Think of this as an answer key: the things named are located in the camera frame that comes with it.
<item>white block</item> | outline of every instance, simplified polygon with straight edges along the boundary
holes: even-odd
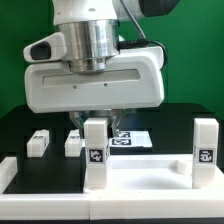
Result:
[[[213,183],[217,163],[219,124],[215,119],[195,119],[193,188],[205,188]]]
[[[79,157],[82,149],[82,140],[79,130],[71,131],[65,142],[65,156]]]
[[[108,145],[107,118],[89,118],[84,123],[85,144],[87,148],[105,148]]]
[[[42,157],[49,145],[49,131],[36,131],[30,141],[27,143],[28,157]]]
[[[87,185],[90,190],[104,189],[107,186],[108,168],[101,167],[87,167]]]
[[[177,172],[182,175],[192,175],[192,160],[178,160]]]
[[[17,159],[14,157],[5,158],[0,164],[0,194],[5,191],[17,172]]]

